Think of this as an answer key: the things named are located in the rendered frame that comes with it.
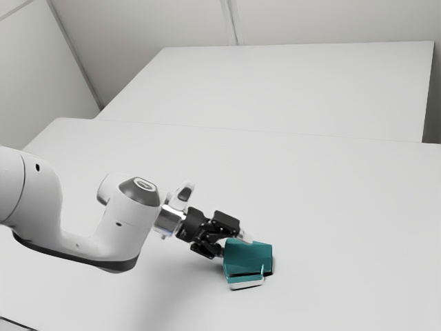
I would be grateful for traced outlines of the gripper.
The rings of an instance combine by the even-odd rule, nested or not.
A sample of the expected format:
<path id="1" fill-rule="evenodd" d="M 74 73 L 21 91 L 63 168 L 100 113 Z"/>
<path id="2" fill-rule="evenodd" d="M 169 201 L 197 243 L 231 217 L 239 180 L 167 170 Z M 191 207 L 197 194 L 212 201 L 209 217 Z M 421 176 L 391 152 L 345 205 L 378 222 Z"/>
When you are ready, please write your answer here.
<path id="1" fill-rule="evenodd" d="M 203 239 L 208 232 L 214 230 L 211 239 Z M 240 220 L 216 210 L 208 219 L 202 211 L 189 207 L 182 221 L 176 238 L 191 243 L 190 250 L 208 259 L 223 257 L 224 247 L 218 242 L 225 238 L 236 238 L 246 244 L 253 243 L 253 237 L 243 230 Z"/>

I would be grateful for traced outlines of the teal faceted mug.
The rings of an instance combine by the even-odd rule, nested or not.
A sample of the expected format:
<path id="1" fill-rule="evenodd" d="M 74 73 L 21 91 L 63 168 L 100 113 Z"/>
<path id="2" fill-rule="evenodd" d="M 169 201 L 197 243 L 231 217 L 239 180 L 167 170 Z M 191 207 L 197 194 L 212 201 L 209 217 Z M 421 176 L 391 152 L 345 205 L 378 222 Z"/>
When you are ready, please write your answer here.
<path id="1" fill-rule="evenodd" d="M 223 270 L 231 290 L 262 285 L 274 273 L 273 246 L 229 238 L 225 242 Z"/>

